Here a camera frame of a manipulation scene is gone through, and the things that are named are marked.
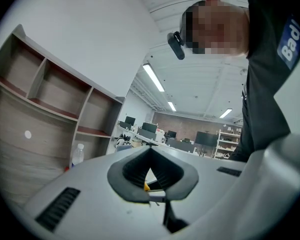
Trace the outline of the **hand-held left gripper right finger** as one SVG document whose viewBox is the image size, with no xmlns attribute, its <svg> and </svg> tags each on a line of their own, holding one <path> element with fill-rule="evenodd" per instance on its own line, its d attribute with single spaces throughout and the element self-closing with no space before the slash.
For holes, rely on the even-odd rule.
<svg viewBox="0 0 300 240">
<path fill-rule="evenodd" d="M 195 156 L 166 147 L 154 148 L 192 165 L 198 172 L 199 180 L 191 193 L 183 200 L 171 202 L 176 217 L 187 224 L 194 223 L 212 209 L 238 179 L 237 176 L 218 171 L 218 168 L 243 171 L 245 167 L 244 162 Z"/>
</svg>

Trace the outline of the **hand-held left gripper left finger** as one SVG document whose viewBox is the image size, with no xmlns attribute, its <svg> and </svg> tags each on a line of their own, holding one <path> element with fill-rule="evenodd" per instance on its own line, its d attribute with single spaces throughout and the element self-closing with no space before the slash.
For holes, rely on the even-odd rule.
<svg viewBox="0 0 300 240">
<path fill-rule="evenodd" d="M 108 183 L 110 166 L 140 148 L 130 148 L 86 160 L 44 186 L 24 205 L 32 218 L 67 187 L 79 190 L 77 198 L 56 226 L 54 234 L 65 240 L 160 240 L 170 232 L 152 206 L 127 202 Z"/>
</svg>

